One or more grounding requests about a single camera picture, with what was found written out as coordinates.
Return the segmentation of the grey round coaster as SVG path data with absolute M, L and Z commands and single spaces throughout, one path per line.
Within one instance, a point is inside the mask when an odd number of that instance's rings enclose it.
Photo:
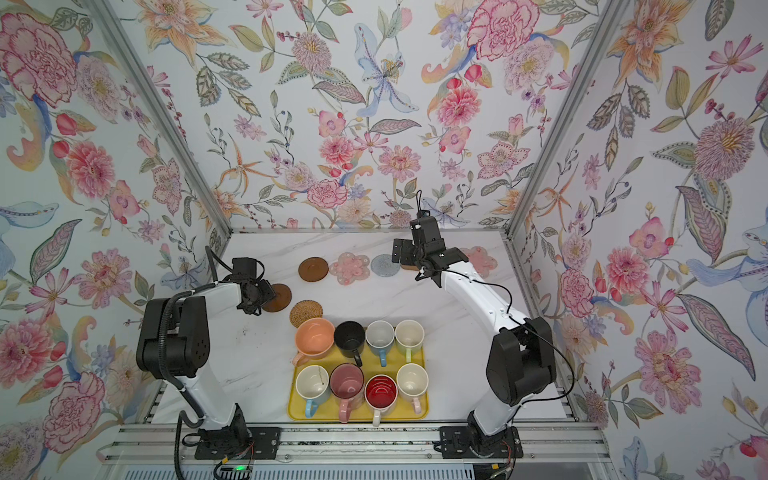
M 401 270 L 400 265 L 394 263 L 388 254 L 380 254 L 374 257 L 371 260 L 370 268 L 375 275 L 383 278 L 392 277 Z

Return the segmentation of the pink flower coaster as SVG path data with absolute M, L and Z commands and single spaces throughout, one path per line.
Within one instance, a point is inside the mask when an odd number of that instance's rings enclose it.
M 367 256 L 344 252 L 329 266 L 329 273 L 340 285 L 349 286 L 369 278 L 369 265 L 370 259 Z
M 482 279 L 488 278 L 490 273 L 498 267 L 497 260 L 484 247 L 462 248 L 461 251 L 468 257 L 468 260 Z

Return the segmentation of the dark brown round coaster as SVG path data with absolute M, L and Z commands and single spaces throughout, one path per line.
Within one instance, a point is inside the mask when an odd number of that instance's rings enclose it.
M 309 257 L 303 260 L 298 267 L 299 277 L 310 283 L 324 279 L 329 273 L 327 261 L 321 257 Z

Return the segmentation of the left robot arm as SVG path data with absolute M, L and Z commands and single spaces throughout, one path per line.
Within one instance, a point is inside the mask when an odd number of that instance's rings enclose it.
M 224 265 L 213 252 L 208 257 Z M 208 362 L 211 321 L 230 310 L 258 316 L 276 293 L 257 259 L 236 257 L 224 268 L 227 275 L 222 279 L 213 276 L 207 284 L 149 301 L 136 363 L 175 388 L 186 402 L 181 424 L 197 440 L 197 460 L 274 460 L 281 429 L 248 426 L 242 408 L 223 390 Z

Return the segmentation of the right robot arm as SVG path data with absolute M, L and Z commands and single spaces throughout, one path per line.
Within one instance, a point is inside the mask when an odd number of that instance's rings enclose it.
M 415 267 L 418 281 L 430 280 L 450 294 L 490 335 L 485 367 L 489 385 L 462 428 L 440 430 L 439 451 L 445 459 L 473 455 L 493 458 L 501 454 L 516 460 L 513 422 L 523 407 L 556 401 L 545 390 L 557 380 L 556 348 L 550 325 L 541 317 L 528 318 L 513 308 L 507 288 L 482 279 L 468 256 L 446 246 L 437 219 L 425 210 L 410 222 L 412 238 L 393 241 L 391 260 Z

